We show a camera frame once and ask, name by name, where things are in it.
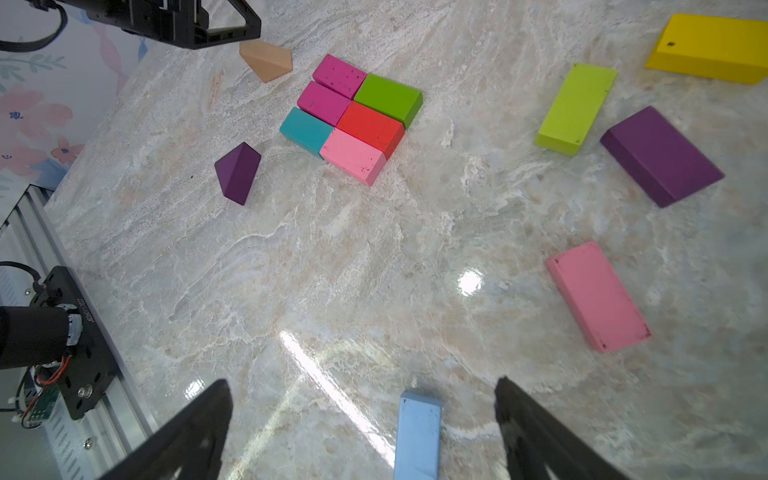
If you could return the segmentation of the magenta rectangular block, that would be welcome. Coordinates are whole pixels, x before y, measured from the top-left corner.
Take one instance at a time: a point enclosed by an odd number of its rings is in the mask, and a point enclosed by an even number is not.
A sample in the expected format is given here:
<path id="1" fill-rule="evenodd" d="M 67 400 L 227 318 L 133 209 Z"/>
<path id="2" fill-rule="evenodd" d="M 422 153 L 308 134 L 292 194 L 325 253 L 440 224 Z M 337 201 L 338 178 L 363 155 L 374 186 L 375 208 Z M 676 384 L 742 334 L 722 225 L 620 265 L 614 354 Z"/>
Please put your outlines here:
<path id="1" fill-rule="evenodd" d="M 327 54 L 312 74 L 318 84 L 331 89 L 343 97 L 353 100 L 367 73 Z"/>

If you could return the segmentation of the hot pink rectangular block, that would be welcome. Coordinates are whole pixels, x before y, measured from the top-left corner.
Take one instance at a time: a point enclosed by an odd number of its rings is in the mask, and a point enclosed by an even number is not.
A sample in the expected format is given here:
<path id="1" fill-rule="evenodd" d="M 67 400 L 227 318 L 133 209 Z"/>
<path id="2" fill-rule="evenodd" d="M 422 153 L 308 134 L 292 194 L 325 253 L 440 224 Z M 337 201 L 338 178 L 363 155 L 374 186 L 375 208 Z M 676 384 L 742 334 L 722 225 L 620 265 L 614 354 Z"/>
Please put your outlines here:
<path id="1" fill-rule="evenodd" d="M 313 117 L 336 127 L 352 101 L 315 81 L 301 93 L 298 107 Z"/>

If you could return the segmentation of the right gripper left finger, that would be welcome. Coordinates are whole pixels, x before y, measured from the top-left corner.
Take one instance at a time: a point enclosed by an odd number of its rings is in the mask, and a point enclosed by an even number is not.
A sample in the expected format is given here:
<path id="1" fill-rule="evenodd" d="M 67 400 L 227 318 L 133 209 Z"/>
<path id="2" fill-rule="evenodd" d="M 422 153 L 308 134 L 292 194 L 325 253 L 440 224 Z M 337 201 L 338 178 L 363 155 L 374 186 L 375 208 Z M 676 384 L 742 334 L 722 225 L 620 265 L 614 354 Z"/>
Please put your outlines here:
<path id="1" fill-rule="evenodd" d="M 103 477 L 216 479 L 232 412 L 229 384 L 218 379 Z"/>

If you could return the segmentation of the light blue rectangular block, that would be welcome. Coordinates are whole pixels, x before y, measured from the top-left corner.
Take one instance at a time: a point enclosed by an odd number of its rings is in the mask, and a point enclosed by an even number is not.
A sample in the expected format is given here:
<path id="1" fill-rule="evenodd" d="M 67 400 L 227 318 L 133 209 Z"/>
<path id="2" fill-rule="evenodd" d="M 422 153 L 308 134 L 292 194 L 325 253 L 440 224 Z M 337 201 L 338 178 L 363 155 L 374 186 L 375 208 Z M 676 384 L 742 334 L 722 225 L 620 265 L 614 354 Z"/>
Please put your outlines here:
<path id="1" fill-rule="evenodd" d="M 394 479 L 437 479 L 442 403 L 413 392 L 399 400 Z"/>

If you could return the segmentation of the dark purple small block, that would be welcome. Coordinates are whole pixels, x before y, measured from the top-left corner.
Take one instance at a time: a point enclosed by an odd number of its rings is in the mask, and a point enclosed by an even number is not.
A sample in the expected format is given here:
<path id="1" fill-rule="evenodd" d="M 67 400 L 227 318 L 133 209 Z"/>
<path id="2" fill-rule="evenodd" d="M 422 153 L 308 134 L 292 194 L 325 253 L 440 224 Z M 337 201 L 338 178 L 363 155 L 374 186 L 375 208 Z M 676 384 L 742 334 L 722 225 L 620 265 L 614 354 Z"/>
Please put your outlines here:
<path id="1" fill-rule="evenodd" d="M 652 106 L 609 128 L 600 143 L 660 208 L 725 178 Z"/>

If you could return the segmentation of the pink rectangular block right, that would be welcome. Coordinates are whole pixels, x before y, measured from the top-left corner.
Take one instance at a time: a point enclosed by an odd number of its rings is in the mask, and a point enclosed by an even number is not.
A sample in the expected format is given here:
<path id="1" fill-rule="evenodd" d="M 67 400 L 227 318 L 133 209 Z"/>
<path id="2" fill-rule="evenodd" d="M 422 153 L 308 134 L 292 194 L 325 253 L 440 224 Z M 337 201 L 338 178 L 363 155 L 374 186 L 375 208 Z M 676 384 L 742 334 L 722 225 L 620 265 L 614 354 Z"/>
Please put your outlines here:
<path id="1" fill-rule="evenodd" d="M 652 337 L 650 327 L 597 242 L 552 256 L 545 265 L 594 350 L 614 352 Z"/>

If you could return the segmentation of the teal rectangular block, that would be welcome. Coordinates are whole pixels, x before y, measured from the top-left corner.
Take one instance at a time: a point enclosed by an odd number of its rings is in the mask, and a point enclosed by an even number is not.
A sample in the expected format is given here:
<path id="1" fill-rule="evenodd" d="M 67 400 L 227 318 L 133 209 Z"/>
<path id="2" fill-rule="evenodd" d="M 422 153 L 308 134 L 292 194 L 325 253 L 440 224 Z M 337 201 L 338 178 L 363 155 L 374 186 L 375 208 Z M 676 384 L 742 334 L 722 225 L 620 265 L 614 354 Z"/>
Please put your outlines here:
<path id="1" fill-rule="evenodd" d="M 291 109 L 279 129 L 286 138 L 319 158 L 333 130 L 332 125 L 297 107 Z"/>

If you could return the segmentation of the natural wood triangular block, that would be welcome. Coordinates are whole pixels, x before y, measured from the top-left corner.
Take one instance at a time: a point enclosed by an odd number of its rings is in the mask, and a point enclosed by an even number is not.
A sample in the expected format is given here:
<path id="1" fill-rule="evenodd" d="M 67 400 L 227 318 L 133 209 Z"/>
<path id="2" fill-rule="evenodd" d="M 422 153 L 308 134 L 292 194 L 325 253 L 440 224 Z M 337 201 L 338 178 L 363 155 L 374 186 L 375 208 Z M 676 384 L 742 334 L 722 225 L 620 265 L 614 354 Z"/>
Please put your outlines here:
<path id="1" fill-rule="evenodd" d="M 263 83 L 293 70 L 292 52 L 289 49 L 262 40 L 241 42 L 239 54 Z"/>

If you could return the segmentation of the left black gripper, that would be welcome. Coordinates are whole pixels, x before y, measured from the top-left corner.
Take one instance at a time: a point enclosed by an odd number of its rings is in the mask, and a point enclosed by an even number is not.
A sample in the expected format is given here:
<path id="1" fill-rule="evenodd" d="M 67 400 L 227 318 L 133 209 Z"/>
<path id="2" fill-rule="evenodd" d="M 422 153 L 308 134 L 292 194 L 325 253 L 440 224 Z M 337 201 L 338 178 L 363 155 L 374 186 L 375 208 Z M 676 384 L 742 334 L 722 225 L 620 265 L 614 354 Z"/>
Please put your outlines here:
<path id="1" fill-rule="evenodd" d="M 229 0 L 244 24 L 210 28 L 200 1 L 92 0 L 65 1 L 95 22 L 169 45 L 197 50 L 261 37 L 262 21 L 243 0 Z"/>

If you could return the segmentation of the lime green small block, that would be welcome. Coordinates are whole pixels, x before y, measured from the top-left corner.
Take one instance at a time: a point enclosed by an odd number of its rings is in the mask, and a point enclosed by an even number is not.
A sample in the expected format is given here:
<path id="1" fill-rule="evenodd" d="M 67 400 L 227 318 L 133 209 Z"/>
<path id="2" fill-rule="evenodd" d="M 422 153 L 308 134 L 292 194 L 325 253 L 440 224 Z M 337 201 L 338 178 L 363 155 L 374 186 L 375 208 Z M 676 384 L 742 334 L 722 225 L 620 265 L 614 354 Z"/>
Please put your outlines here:
<path id="1" fill-rule="evenodd" d="M 567 156 L 576 155 L 617 77 L 614 69 L 574 63 L 534 144 Z"/>

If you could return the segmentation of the green rectangular block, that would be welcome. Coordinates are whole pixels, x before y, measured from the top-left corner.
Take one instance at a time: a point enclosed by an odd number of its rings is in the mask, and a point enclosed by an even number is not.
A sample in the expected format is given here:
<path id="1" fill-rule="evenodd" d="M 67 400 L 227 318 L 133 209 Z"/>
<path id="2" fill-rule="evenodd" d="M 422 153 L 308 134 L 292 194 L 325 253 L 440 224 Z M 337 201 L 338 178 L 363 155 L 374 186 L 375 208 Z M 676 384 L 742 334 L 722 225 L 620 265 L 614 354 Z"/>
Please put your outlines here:
<path id="1" fill-rule="evenodd" d="M 421 91 L 374 74 L 367 75 L 354 100 L 401 122 L 405 129 L 423 105 Z"/>

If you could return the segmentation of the purple triangular block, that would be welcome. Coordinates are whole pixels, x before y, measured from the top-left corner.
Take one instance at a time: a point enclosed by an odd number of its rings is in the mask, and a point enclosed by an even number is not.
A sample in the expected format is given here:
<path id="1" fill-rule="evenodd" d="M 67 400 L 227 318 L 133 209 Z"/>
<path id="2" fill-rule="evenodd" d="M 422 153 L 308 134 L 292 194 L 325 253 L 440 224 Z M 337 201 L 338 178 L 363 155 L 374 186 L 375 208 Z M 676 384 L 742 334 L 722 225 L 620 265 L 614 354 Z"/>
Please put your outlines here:
<path id="1" fill-rule="evenodd" d="M 255 179 L 261 154 L 243 142 L 214 163 L 225 198 L 245 205 Z"/>

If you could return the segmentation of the red rectangular block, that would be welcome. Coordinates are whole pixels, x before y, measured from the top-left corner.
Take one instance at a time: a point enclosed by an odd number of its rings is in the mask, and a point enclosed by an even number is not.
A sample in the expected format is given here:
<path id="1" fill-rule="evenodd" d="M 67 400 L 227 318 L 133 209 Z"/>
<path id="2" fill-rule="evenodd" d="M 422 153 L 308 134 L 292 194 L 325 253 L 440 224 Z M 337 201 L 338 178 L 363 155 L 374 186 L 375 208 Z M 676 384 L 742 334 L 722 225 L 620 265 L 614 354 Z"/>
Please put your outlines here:
<path id="1" fill-rule="evenodd" d="M 404 125 L 357 102 L 351 102 L 336 127 L 380 150 L 389 160 L 405 135 Z"/>

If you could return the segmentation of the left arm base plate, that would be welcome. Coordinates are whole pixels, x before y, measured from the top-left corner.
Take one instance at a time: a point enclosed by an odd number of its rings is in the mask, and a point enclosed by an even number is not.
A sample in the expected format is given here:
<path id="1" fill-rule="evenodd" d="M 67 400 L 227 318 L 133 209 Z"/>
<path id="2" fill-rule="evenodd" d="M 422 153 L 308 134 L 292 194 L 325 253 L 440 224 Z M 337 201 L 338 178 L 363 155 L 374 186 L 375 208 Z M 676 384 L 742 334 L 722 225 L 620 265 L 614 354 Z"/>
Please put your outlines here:
<path id="1" fill-rule="evenodd" d="M 73 420 L 93 410 L 116 378 L 119 367 L 106 336 L 73 272 L 55 266 L 30 301 L 35 315 L 65 325 L 66 337 L 56 335 L 53 358 L 62 365 L 43 381 L 55 386 Z"/>

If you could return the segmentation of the aluminium front rail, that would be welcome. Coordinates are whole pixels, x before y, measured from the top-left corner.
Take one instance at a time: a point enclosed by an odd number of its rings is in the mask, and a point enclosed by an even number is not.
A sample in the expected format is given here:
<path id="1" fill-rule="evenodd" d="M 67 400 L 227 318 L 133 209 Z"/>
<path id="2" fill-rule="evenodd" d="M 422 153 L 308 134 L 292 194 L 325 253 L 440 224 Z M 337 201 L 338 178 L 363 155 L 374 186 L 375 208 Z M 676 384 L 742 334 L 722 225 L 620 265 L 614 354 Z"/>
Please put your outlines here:
<path id="1" fill-rule="evenodd" d="M 1 476 L 99 479 L 157 425 L 46 214 L 50 197 L 30 186 L 1 220 L 1 303 L 66 309 L 82 329 L 54 384 L 57 364 L 2 371 Z"/>

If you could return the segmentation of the yellow small block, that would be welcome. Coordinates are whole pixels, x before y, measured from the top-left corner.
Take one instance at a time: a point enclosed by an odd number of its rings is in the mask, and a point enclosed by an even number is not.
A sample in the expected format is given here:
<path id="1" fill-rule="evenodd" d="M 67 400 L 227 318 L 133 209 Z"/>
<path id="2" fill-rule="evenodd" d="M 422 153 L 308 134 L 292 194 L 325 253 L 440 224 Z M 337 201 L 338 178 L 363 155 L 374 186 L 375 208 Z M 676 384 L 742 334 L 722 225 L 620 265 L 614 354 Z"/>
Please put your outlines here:
<path id="1" fill-rule="evenodd" d="M 767 78 L 767 23 L 674 14 L 645 66 L 756 85 Z"/>

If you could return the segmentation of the light pink rectangular block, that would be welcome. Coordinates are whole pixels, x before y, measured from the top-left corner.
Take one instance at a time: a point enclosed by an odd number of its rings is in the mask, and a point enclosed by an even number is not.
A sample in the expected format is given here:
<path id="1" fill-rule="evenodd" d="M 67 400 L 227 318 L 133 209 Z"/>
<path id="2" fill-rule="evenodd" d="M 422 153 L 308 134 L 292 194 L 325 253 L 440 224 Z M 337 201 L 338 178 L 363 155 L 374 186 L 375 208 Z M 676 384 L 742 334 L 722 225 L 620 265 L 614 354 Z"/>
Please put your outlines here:
<path id="1" fill-rule="evenodd" d="M 372 186 L 386 164 L 384 153 L 334 128 L 320 149 L 321 157 L 366 186 Z"/>

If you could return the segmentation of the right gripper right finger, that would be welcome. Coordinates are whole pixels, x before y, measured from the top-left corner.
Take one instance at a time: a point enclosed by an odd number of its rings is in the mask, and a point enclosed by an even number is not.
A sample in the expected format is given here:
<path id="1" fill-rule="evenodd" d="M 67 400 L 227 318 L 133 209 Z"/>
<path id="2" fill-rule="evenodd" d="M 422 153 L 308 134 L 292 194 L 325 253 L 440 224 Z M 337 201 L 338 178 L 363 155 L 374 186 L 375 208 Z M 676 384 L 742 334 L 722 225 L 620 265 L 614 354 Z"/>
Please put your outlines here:
<path id="1" fill-rule="evenodd" d="M 512 479 L 626 477 L 506 376 L 495 387 L 495 418 Z"/>

